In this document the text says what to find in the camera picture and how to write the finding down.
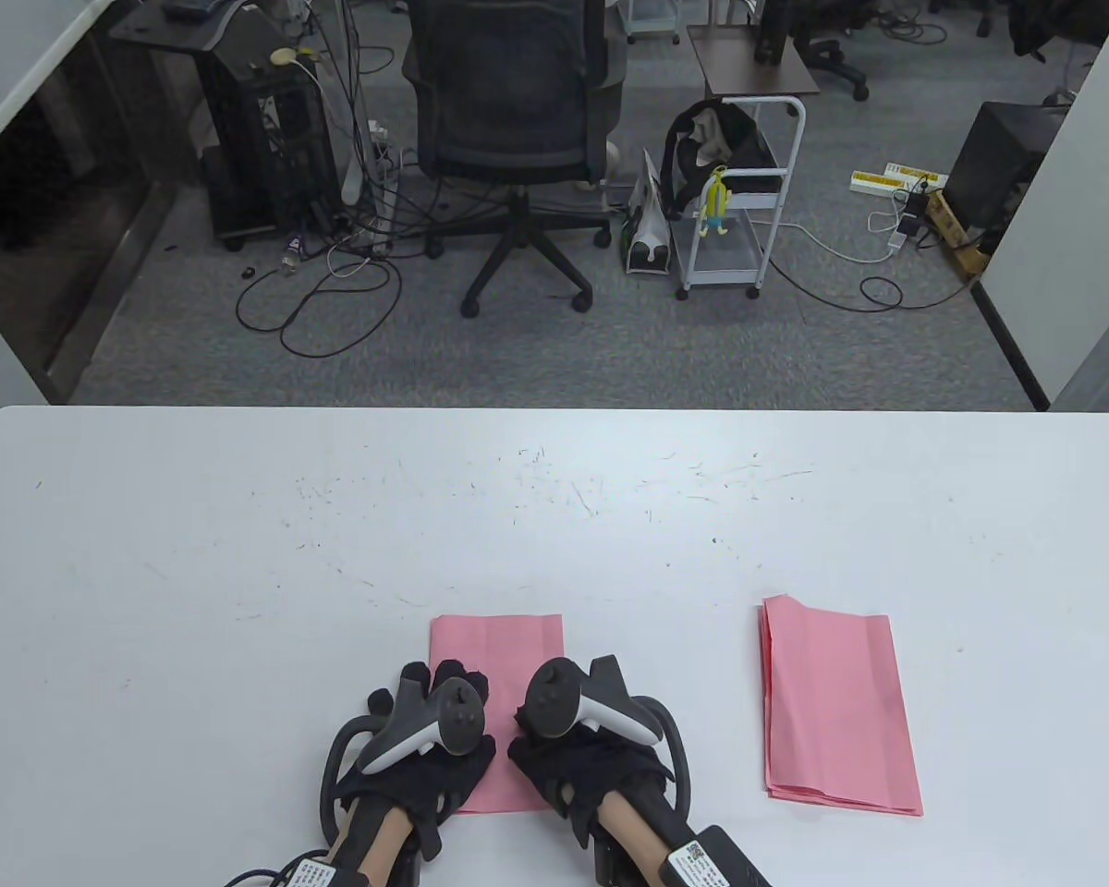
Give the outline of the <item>person's left hand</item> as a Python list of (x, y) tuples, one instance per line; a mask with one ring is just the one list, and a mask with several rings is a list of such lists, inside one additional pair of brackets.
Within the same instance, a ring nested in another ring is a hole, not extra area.
[(439, 828), (461, 810), (496, 753), (486, 727), (490, 681), (462, 662), (410, 662), (396, 691), (374, 691), (368, 713), (332, 740), (319, 816), (334, 861), (358, 869), (391, 810), (410, 832), (395, 858), (415, 865), (442, 849)]

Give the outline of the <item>person's right hand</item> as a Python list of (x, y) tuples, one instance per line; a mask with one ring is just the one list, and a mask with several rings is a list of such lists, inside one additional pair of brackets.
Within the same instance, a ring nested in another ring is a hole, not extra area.
[(525, 707), (516, 708), (513, 721), (520, 734), (509, 744), (509, 759), (571, 824), (581, 848), (602, 833), (600, 806), (606, 795), (652, 789), (662, 799), (668, 783), (676, 779), (654, 748), (608, 728), (577, 723), (564, 735), (546, 738)]

